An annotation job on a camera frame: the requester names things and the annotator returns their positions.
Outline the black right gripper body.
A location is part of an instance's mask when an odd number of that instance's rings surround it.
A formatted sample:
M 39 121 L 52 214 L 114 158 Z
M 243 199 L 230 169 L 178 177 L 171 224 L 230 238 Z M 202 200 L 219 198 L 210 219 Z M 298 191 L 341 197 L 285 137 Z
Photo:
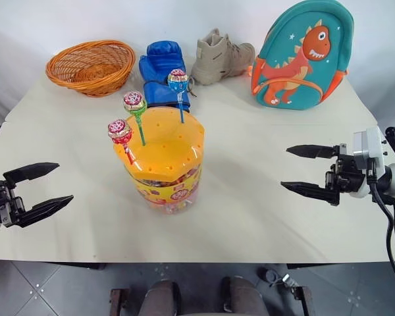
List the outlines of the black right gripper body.
M 327 201 L 337 206 L 340 194 L 358 192 L 366 175 L 358 169 L 355 157 L 344 153 L 344 145 L 326 146 L 323 149 L 323 158 L 332 157 L 336 157 L 336 162 L 325 174 L 325 190 L 329 194 Z

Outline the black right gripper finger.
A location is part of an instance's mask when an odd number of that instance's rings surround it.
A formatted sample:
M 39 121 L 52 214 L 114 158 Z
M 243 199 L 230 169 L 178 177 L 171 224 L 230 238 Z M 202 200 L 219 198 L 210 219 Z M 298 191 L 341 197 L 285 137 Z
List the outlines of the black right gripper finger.
M 281 182 L 280 184 L 287 190 L 307 198 L 326 201 L 333 206 L 340 203 L 340 192 L 337 190 L 321 188 L 319 185 L 307 182 Z
M 286 149 L 288 153 L 310 159 L 325 158 L 330 159 L 336 156 L 336 146 L 322 145 L 295 145 Z

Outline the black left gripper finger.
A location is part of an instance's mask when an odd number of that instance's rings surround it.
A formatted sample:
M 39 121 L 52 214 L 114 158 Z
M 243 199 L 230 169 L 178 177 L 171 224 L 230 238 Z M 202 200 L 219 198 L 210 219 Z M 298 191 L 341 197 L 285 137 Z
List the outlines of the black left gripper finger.
M 31 210 L 19 216 L 17 225 L 24 228 L 30 226 L 31 224 L 44 220 L 67 206 L 73 198 L 74 196 L 70 195 L 64 197 L 57 197 L 41 202 L 33 206 Z
M 8 187 L 14 189 L 17 183 L 43 177 L 59 166 L 60 164 L 58 163 L 50 162 L 34 163 L 5 172 L 3 177 L 6 180 Z

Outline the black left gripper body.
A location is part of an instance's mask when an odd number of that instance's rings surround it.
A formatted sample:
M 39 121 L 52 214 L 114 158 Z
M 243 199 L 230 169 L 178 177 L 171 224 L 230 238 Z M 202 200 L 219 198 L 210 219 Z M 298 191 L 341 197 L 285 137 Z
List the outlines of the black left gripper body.
M 21 197 L 15 196 L 13 189 L 0 180 L 0 225 L 10 227 L 20 222 L 21 215 L 25 212 Z

